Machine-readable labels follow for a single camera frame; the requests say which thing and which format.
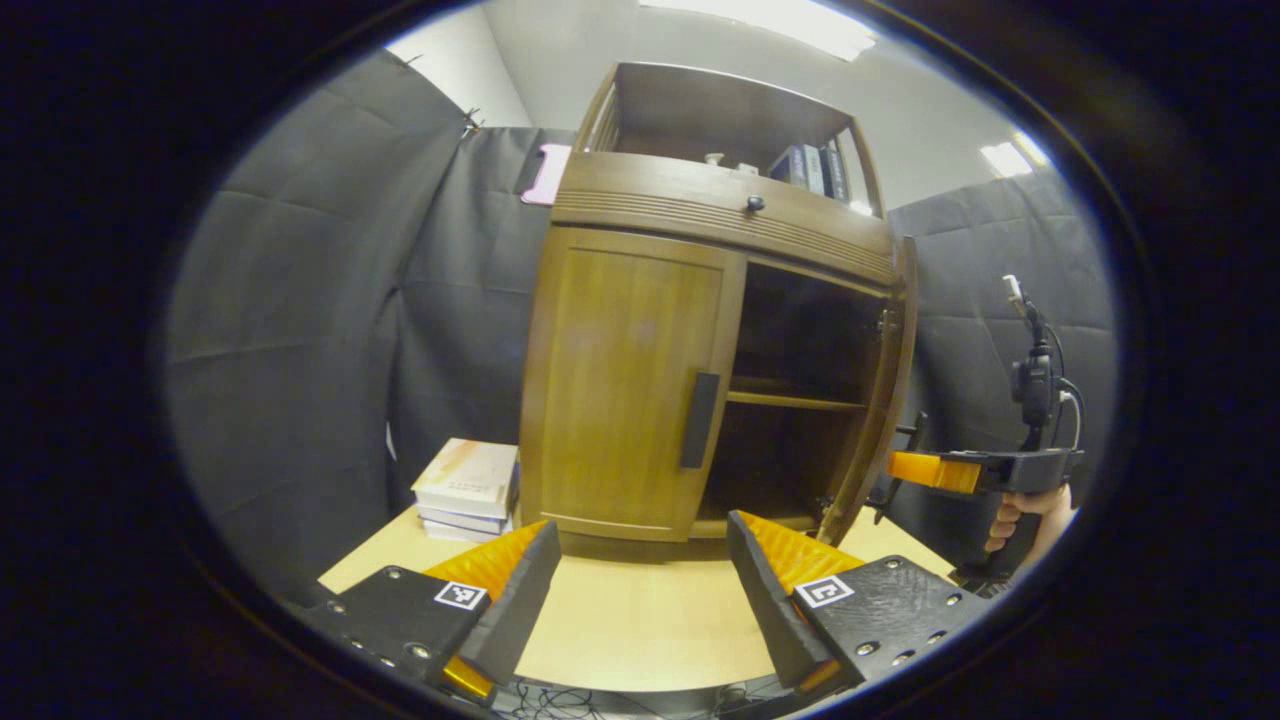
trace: stack of books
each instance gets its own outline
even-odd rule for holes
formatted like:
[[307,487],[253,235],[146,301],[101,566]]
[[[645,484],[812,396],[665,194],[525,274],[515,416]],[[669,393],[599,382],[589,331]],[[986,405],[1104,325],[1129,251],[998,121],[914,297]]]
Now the stack of books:
[[426,534],[489,542],[509,533],[518,478],[515,445],[449,438],[412,487]]
[[847,205],[851,200],[850,178],[842,158],[858,158],[854,133],[847,128],[823,146],[792,145],[769,167],[769,177],[826,195]]

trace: cabinet door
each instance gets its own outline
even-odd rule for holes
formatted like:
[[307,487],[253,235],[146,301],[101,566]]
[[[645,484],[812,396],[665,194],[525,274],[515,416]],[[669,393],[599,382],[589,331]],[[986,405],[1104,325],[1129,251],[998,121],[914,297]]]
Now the cabinet door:
[[[719,434],[745,277],[737,252],[552,225],[521,409],[526,523],[689,537]],[[700,373],[718,375],[713,397]],[[709,416],[690,413],[699,404]],[[685,452],[686,433],[695,447],[707,438],[700,457]]]

